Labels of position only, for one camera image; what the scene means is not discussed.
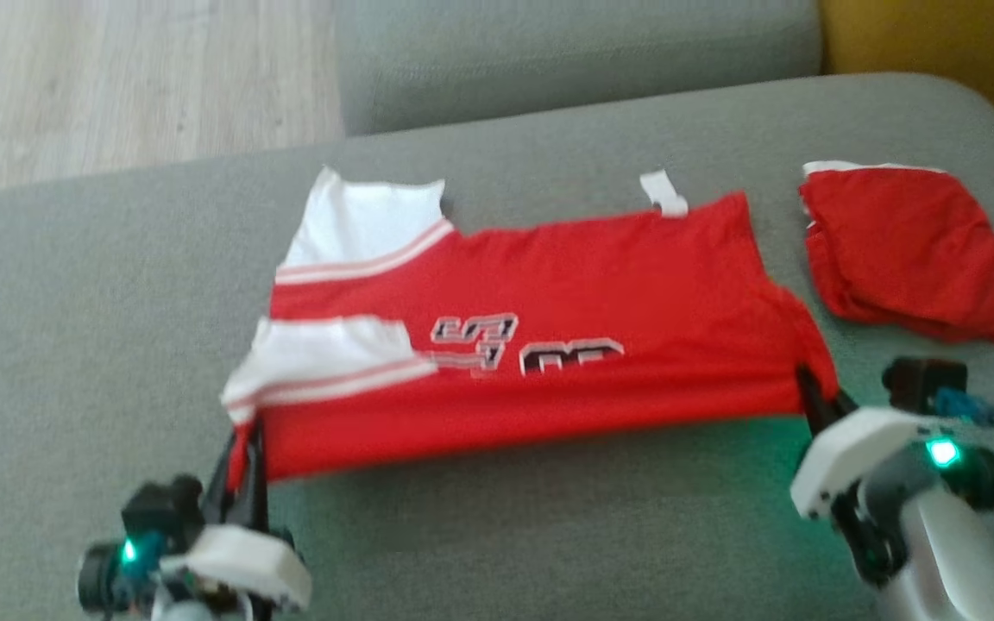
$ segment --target gray upholstery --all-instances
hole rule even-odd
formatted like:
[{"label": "gray upholstery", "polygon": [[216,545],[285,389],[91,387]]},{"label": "gray upholstery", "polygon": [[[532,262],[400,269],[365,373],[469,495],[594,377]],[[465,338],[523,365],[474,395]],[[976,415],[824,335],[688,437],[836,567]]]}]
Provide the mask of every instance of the gray upholstery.
[{"label": "gray upholstery", "polygon": [[[205,475],[217,393],[266,308],[323,164],[447,179],[462,228],[640,209],[665,166],[692,204],[742,188],[766,267],[803,296],[848,390],[881,401],[896,354],[944,347],[836,321],[809,286],[800,165],[958,174],[994,223],[994,110],[916,75],[808,78],[640,99],[0,193],[0,618],[80,618],[84,543],[135,484]],[[596,437],[301,480],[273,512],[299,538],[319,620],[865,620],[843,543],[796,517],[795,417]],[[991,519],[994,529],[994,518]]]},{"label": "gray upholstery", "polygon": [[814,0],[336,3],[348,135],[815,75]]}]

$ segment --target white fabric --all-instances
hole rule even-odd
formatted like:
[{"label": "white fabric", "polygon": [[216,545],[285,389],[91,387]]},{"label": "white fabric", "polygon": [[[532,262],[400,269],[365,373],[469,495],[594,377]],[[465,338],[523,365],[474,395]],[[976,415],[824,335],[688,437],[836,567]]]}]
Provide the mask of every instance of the white fabric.
[{"label": "white fabric", "polygon": [[305,215],[280,270],[376,262],[447,223],[444,181],[428,185],[351,184],[326,167],[309,191]]},{"label": "white fabric", "polygon": [[840,159],[829,159],[820,161],[810,161],[804,165],[804,176],[811,173],[837,172],[844,173],[847,170],[860,170],[863,168],[902,168],[906,170],[928,170],[932,173],[945,173],[940,168],[924,168],[924,166],[905,166],[903,164],[853,164],[852,161]]},{"label": "white fabric", "polygon": [[252,350],[233,371],[221,402],[236,424],[256,406],[323,401],[435,373],[413,351],[406,326],[362,315],[319,322],[260,319]]},{"label": "white fabric", "polygon": [[640,174],[639,184],[643,186],[643,192],[646,192],[651,202],[662,209],[663,216],[688,215],[688,201],[685,197],[679,196],[665,170]]}]

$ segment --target red and white jersey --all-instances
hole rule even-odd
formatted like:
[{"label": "red and white jersey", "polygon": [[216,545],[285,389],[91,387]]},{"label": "red and white jersey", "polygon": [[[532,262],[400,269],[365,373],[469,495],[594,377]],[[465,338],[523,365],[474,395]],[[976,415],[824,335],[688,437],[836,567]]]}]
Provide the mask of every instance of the red and white jersey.
[{"label": "red and white jersey", "polygon": [[463,235],[442,192],[321,172],[222,394],[237,431],[263,419],[269,479],[798,412],[801,365],[836,393],[742,193],[684,217]]}]

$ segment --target red fabric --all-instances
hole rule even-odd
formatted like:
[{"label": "red fabric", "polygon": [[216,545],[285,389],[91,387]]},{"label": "red fabric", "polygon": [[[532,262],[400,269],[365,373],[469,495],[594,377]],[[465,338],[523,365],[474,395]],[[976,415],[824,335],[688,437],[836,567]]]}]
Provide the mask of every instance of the red fabric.
[{"label": "red fabric", "polygon": [[801,185],[808,259],[835,315],[944,342],[994,341],[994,232],[951,174],[865,168]]},{"label": "red fabric", "polygon": [[[762,268],[746,197],[683,219],[647,211],[536,229],[453,232],[417,259],[362,279],[276,284],[271,316],[374,314],[401,321],[414,349],[439,318],[514,314],[494,370],[441,368],[344,398],[273,405],[271,480],[654,425],[800,412],[796,367],[828,397],[831,356],[806,308]],[[525,370],[529,343],[602,342],[623,353]]]}]

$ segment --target clothing tag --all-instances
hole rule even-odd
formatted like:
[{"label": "clothing tag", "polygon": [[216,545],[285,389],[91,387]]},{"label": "clothing tag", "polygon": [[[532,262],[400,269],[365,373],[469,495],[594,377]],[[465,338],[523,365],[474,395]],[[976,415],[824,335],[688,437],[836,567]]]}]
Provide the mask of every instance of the clothing tag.
[{"label": "clothing tag", "polygon": [[646,196],[650,198],[651,202],[662,209],[663,216],[682,217],[688,215],[688,201],[674,189],[674,185],[670,183],[670,177],[666,176],[665,170],[640,174],[639,184],[643,186],[643,192],[646,192]]}]

